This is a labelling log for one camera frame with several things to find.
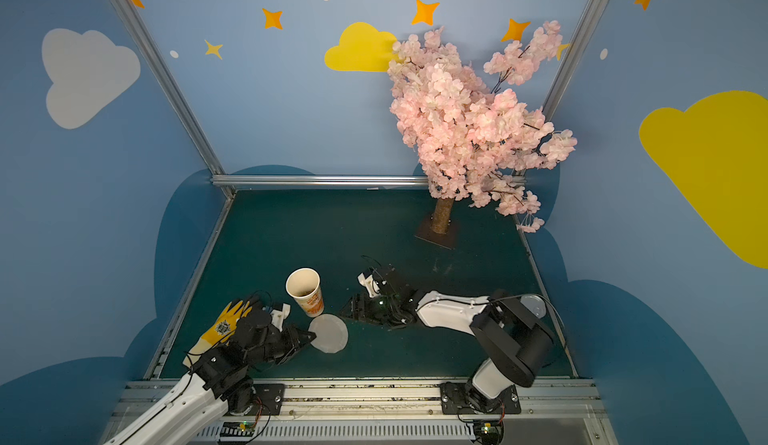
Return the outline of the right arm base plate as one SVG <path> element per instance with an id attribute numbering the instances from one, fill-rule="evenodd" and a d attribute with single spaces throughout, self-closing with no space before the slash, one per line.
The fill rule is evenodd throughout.
<path id="1" fill-rule="evenodd" d="M 496 398 L 487 398 L 469 383 L 458 382 L 441 383 L 439 393 L 444 415 L 521 413 L 515 385 L 504 389 Z"/>

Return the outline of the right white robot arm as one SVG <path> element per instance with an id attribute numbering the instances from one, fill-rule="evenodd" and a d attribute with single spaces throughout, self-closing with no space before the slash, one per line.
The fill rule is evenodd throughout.
<path id="1" fill-rule="evenodd" d="M 473 336 L 487 359 L 465 387 L 466 400 L 488 407 L 512 386 L 530 387 L 555 345 L 551 329 L 526 307 L 520 296 L 503 290 L 479 297 L 425 291 L 407 284 L 389 267 L 358 276 L 365 290 L 341 309 L 358 322 L 402 328 L 423 325 Z"/>

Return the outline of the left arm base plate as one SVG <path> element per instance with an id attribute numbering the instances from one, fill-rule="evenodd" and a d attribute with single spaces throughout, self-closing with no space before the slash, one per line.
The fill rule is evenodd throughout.
<path id="1" fill-rule="evenodd" d="M 243 382 L 228 399 L 229 414 L 277 416 L 281 412 L 285 391 L 286 386 L 282 383 Z"/>

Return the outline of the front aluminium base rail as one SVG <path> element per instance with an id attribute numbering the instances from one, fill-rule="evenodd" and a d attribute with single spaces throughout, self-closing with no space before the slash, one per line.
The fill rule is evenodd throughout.
<path id="1" fill-rule="evenodd" d="M 618 439 L 596 385 L 586 379 L 537 380 L 517 388 L 520 414 L 444 415 L 445 378 L 260 379 L 286 386 L 281 412 L 269 419 L 225 416 L 191 441 L 217 444 L 224 422 L 253 421 L 250 444 L 473 444 L 474 421 L 504 425 L 505 444 L 615 444 Z"/>

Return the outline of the round white leak-proof paper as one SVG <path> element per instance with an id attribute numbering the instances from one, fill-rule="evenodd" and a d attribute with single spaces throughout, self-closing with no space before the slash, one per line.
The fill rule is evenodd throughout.
<path id="1" fill-rule="evenodd" d="M 322 314 L 314 318 L 309 331 L 315 334 L 311 345 L 325 354 L 336 354 L 348 344 L 349 332 L 347 325 L 339 317 Z"/>

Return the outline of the left side table rail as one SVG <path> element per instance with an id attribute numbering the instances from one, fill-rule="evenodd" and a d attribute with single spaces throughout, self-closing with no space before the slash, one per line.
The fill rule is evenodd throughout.
<path id="1" fill-rule="evenodd" d="M 160 378 L 162 370 L 168 361 L 168 356 L 176 342 L 179 330 L 183 324 L 185 316 L 188 312 L 192 298 L 199 286 L 201 277 L 210 256 L 215 248 L 224 224 L 228 218 L 229 212 L 232 208 L 234 198 L 227 198 L 221 209 L 221 212 L 217 218 L 214 228 L 205 244 L 205 247 L 201 253 L 199 260 L 193 270 L 190 280 L 180 298 L 180 301 L 169 321 L 169 324 L 162 336 L 162 339 L 151 359 L 149 365 L 142 377 L 143 380 L 156 380 Z"/>

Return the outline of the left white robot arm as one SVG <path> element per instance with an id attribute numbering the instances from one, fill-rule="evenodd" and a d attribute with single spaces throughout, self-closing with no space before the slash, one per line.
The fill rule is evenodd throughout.
<path id="1" fill-rule="evenodd" d="M 308 347 L 316 334 L 284 319 L 290 307 L 264 308 L 259 301 L 228 304 L 186 353 L 187 373 L 108 444 L 186 444 L 226 415 L 257 420 L 277 415 L 285 387 L 256 385 L 250 371 L 280 365 Z"/>

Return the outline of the printed paper milk tea cup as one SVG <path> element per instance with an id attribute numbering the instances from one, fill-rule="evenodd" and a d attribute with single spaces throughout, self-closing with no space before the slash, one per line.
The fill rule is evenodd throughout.
<path id="1" fill-rule="evenodd" d="M 286 280 L 285 290 L 308 317 L 315 318 L 323 314 L 325 306 L 320 276 L 314 269 L 300 268 L 293 271 Z"/>

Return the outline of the right aluminium frame post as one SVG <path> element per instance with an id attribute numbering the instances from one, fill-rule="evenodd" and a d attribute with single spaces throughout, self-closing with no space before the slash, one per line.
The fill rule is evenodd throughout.
<path id="1" fill-rule="evenodd" d="M 558 68 L 543 104 L 543 113 L 550 120 L 562 101 L 571 79 L 607 7 L 609 0 L 588 0 L 572 36 L 571 46 Z"/>

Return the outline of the pink cherry blossom tree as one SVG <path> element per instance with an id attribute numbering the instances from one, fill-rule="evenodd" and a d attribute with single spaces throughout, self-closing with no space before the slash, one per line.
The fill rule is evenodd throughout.
<path id="1" fill-rule="evenodd" d="M 541 202 L 522 175 L 555 168 L 577 140 L 570 130 L 556 130 L 542 109 L 529 108 L 514 89 L 559 55 L 562 40 L 556 21 L 539 27 L 528 44 L 513 40 L 483 66 L 497 78 L 492 87 L 463 64 L 439 29 L 393 45 L 390 111 L 404 144 L 417 153 L 436 201 L 419 239 L 452 248 L 457 229 L 451 213 L 463 200 L 474 208 L 494 204 L 498 214 L 514 217 L 523 233 L 544 225 Z"/>

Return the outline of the left green circuit board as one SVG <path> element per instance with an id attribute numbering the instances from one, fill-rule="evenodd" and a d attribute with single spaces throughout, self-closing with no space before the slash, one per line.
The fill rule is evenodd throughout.
<path id="1" fill-rule="evenodd" d="M 257 423 L 253 421 L 224 422 L 218 431 L 217 444 L 247 444 L 257 434 Z"/>

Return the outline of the green circuit board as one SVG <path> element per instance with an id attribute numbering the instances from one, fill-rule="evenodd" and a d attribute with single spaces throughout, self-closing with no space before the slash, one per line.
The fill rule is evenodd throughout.
<path id="1" fill-rule="evenodd" d="M 471 425 L 473 444 L 500 445 L 504 438 L 502 422 L 474 421 Z"/>
<path id="2" fill-rule="evenodd" d="M 247 444 L 257 434 L 257 423 L 253 421 L 224 422 L 218 431 L 217 444 Z"/>

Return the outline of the silver tin can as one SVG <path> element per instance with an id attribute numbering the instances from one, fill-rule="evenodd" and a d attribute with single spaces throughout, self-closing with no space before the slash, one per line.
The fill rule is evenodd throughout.
<path id="1" fill-rule="evenodd" d="M 533 313 L 538 319 L 542 319 L 548 314 L 548 305 L 544 298 L 536 294 L 524 294 L 519 298 L 522 305 L 524 305 L 531 313 Z"/>

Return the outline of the horizontal aluminium frame rail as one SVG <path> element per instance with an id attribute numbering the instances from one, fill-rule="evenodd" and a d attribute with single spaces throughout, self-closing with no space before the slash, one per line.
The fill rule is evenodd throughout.
<path id="1" fill-rule="evenodd" d="M 238 189 L 288 188 L 415 188 L 426 189 L 426 176 L 330 176 L 330 175 L 214 175 L 214 186 Z"/>

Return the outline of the right green circuit board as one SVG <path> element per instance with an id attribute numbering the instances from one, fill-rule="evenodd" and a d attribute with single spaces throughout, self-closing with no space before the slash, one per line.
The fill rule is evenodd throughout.
<path id="1" fill-rule="evenodd" d="M 474 421 L 471 425 L 473 444 L 500 445 L 504 438 L 502 422 Z"/>

